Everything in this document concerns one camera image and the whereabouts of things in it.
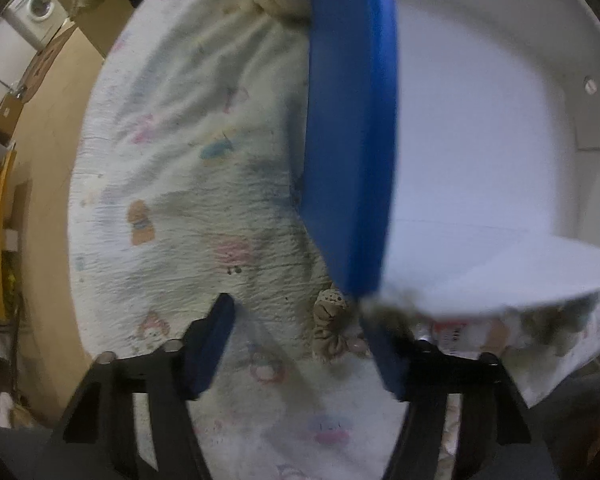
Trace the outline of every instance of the washing machine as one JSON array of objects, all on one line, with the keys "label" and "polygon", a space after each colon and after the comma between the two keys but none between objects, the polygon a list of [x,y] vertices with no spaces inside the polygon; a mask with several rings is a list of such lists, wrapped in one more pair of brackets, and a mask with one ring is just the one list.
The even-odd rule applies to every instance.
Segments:
[{"label": "washing machine", "polygon": [[4,19],[37,50],[42,50],[67,18],[57,0],[12,0]]}]

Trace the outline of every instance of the blue plastic strip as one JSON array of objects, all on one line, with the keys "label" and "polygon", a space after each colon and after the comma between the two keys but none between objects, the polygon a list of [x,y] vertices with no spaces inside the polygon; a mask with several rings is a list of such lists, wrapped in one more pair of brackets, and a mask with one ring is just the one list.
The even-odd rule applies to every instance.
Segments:
[{"label": "blue plastic strip", "polygon": [[394,174],[394,0],[313,0],[300,215],[331,278],[377,290]]},{"label": "blue plastic strip", "polygon": [[206,317],[195,320],[187,328],[182,336],[182,381],[186,399],[196,400],[211,386],[234,323],[234,298],[222,293]]}]

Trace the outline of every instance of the cardboard box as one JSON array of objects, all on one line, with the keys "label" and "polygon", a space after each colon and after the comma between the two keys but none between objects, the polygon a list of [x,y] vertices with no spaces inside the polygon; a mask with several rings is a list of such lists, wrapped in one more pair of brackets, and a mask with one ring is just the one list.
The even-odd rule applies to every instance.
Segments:
[{"label": "cardboard box", "polygon": [[23,106],[24,104],[11,94],[7,94],[2,98],[0,102],[1,144],[7,145],[10,142]]}]

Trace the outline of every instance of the metal screw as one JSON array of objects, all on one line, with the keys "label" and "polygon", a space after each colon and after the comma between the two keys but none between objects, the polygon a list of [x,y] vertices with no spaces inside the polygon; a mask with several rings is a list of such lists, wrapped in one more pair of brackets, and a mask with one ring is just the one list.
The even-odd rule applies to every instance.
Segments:
[{"label": "metal screw", "polygon": [[162,349],[165,352],[177,352],[182,348],[182,341],[180,339],[169,339],[164,342]]},{"label": "metal screw", "polygon": [[115,361],[117,357],[118,356],[115,354],[115,352],[107,351],[96,357],[96,362],[99,365],[108,365],[109,363]]},{"label": "metal screw", "polygon": [[589,95],[593,95],[598,91],[598,85],[591,76],[584,78],[584,91]]}]

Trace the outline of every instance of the patterned cloth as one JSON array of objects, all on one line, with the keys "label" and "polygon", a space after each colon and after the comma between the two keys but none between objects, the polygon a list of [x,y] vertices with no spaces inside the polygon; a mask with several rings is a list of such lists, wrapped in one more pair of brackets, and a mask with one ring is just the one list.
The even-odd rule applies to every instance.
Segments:
[{"label": "patterned cloth", "polygon": [[[339,358],[312,355],[314,321],[330,327],[338,300],[323,294],[314,310],[330,282],[289,200],[307,61],[306,29],[252,0],[145,0],[107,57],[78,147],[70,278],[91,355],[150,352],[220,292],[241,304],[214,383],[190,406],[214,480],[381,478],[405,410],[351,350],[358,341],[341,352],[321,332],[313,350]],[[586,351],[520,357],[527,400],[600,351],[597,312]],[[136,401],[151,461],[146,399]],[[453,420],[447,433],[448,466]]]}]

